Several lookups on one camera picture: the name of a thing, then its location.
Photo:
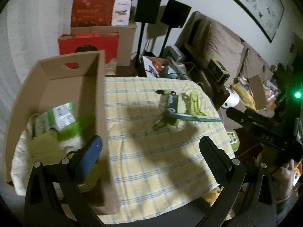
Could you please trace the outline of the lime green plastic clip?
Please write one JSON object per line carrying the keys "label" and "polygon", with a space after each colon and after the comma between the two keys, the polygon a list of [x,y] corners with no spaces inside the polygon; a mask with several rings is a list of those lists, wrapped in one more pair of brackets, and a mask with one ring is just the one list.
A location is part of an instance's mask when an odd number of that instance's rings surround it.
{"label": "lime green plastic clip", "polygon": [[181,114],[189,114],[193,116],[206,115],[199,107],[199,96],[197,91],[192,91],[189,95],[182,93],[179,95],[178,111],[186,108],[185,112]]}

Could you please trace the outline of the teal bar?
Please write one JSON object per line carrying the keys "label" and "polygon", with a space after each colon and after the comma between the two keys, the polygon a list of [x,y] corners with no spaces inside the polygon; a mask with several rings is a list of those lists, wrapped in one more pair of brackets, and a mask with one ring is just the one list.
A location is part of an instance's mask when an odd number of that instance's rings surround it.
{"label": "teal bar", "polygon": [[193,116],[189,114],[181,114],[181,113],[169,113],[168,116],[181,119],[185,121],[198,121],[198,122],[222,122],[220,118],[208,117],[207,115]]}

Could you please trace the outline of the dark resistance band pouch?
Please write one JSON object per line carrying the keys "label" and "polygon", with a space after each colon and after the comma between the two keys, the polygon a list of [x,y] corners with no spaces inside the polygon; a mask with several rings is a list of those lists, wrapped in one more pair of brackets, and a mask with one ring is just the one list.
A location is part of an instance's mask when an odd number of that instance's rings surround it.
{"label": "dark resistance band pouch", "polygon": [[174,126],[177,123],[175,114],[178,111],[178,95],[173,92],[167,95],[166,106],[163,112],[164,121]]}

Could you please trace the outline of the yellow-green plastic shuttlecock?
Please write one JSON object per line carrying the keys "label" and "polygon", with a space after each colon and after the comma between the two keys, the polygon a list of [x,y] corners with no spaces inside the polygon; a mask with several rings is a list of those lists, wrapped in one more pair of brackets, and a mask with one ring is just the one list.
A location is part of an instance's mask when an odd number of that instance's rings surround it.
{"label": "yellow-green plastic shuttlecock", "polygon": [[97,185],[100,175],[101,173],[100,173],[99,164],[95,163],[92,170],[89,172],[88,176],[84,180],[84,182],[82,184],[79,184],[77,188],[81,193],[92,190]]}

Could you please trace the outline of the white cloth in box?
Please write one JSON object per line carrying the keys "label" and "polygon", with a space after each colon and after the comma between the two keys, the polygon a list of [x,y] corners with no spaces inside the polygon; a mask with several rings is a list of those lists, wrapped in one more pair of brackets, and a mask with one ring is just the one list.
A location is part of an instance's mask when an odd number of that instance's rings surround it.
{"label": "white cloth in box", "polygon": [[30,117],[15,147],[10,176],[18,196],[26,195],[30,174],[36,162],[54,165],[67,157],[68,153],[84,146],[84,139],[80,135],[67,141],[58,141],[58,133],[54,129],[33,137],[34,121],[38,117],[38,114]]}

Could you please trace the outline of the green white packaged item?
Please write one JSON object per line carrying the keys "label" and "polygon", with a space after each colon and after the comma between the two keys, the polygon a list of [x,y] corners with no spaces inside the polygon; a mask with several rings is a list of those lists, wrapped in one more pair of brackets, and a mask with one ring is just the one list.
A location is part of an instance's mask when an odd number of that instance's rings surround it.
{"label": "green white packaged item", "polygon": [[73,102],[66,103],[38,115],[34,120],[34,133],[38,136],[48,132],[50,129],[60,132],[75,120]]}

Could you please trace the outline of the green framed small device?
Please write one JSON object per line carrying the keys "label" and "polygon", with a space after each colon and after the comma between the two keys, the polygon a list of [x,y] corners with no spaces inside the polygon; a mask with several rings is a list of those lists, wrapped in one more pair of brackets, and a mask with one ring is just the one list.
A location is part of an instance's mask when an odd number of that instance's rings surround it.
{"label": "green framed small device", "polygon": [[207,69],[213,76],[214,80],[220,85],[223,85],[230,77],[229,72],[215,57],[210,59]]}

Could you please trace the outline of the yellow blue plaid tablecloth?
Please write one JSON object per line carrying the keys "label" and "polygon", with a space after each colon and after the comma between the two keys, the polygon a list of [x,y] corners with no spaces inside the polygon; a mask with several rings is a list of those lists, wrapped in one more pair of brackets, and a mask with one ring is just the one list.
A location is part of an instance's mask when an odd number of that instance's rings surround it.
{"label": "yellow blue plaid tablecloth", "polygon": [[105,111],[109,161],[120,210],[104,215],[106,224],[158,217],[201,197],[217,186],[199,142],[208,136],[230,158],[234,152],[221,122],[180,121],[154,130],[165,107],[159,90],[197,92],[203,113],[218,117],[209,97],[189,80],[108,77]]}

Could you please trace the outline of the open brown cardboard box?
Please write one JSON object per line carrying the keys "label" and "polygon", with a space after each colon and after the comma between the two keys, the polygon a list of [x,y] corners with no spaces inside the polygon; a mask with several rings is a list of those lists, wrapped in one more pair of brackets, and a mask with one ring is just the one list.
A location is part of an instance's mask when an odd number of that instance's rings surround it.
{"label": "open brown cardboard box", "polygon": [[38,61],[20,88],[4,141],[5,181],[26,194],[35,162],[52,165],[97,135],[102,150],[79,190],[98,215],[120,203],[109,164],[105,112],[105,52],[66,54]]}

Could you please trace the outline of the brown covered sofa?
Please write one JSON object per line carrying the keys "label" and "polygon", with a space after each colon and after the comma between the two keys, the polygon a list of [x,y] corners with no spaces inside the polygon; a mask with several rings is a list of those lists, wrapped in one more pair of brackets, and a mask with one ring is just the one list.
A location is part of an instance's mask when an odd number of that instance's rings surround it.
{"label": "brown covered sofa", "polygon": [[230,86],[240,77],[248,81],[253,96],[265,97],[263,84],[273,76],[267,62],[252,46],[220,22],[199,11],[194,12],[176,45],[185,59],[195,64],[191,73],[195,82],[207,81],[206,77],[210,74],[205,71],[210,60],[216,58],[230,74],[225,86]]}

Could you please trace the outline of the framed ink painting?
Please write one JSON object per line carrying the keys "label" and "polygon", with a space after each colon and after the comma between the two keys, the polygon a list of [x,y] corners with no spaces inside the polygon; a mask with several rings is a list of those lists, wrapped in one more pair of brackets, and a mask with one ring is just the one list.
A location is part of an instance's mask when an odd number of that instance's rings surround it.
{"label": "framed ink painting", "polygon": [[256,22],[271,43],[281,23],[284,5],[281,0],[234,0]]}

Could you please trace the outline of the white printed paper sheet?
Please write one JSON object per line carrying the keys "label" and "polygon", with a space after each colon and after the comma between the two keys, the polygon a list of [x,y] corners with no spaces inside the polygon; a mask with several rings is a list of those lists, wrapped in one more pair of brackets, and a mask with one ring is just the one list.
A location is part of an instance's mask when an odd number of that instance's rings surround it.
{"label": "white printed paper sheet", "polygon": [[143,57],[143,65],[144,65],[144,72],[148,78],[158,78],[158,72],[154,68],[152,61],[148,59],[147,57]]}

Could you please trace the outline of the large brown cardboard box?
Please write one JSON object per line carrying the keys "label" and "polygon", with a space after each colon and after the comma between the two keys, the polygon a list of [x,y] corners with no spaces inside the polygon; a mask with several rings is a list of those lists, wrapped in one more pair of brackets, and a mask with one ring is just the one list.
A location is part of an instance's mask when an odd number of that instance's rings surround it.
{"label": "large brown cardboard box", "polygon": [[72,27],[71,33],[118,32],[117,66],[129,66],[136,28],[136,23],[130,22],[127,26]]}

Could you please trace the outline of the red printed product box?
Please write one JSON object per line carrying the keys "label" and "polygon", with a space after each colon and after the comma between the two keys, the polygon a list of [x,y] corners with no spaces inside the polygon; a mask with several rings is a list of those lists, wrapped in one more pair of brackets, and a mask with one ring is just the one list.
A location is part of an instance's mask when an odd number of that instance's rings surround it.
{"label": "red printed product box", "polygon": [[58,38],[60,55],[87,51],[105,51],[105,63],[118,58],[119,33],[94,32],[62,35]]}

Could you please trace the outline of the red gift bag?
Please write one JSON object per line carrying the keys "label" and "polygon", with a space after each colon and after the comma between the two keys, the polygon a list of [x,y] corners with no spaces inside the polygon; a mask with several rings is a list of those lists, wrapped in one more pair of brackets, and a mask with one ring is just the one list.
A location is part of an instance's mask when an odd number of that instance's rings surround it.
{"label": "red gift bag", "polygon": [[115,0],[73,0],[71,27],[110,26]]}

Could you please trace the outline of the white pink small box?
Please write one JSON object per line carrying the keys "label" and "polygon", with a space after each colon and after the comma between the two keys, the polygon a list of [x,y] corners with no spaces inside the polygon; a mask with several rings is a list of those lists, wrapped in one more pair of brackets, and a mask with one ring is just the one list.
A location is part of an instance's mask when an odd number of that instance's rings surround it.
{"label": "white pink small box", "polygon": [[115,0],[112,10],[112,26],[127,26],[129,24],[131,0]]}

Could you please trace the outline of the orange handled scissors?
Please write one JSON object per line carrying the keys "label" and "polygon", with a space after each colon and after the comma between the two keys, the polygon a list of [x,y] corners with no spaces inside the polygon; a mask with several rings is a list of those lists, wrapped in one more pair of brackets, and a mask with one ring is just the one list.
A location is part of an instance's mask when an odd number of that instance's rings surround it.
{"label": "orange handled scissors", "polygon": [[162,73],[163,72],[164,66],[160,62],[158,62],[158,61],[152,61],[152,65],[153,65],[153,67],[156,69],[156,71],[158,73]]}

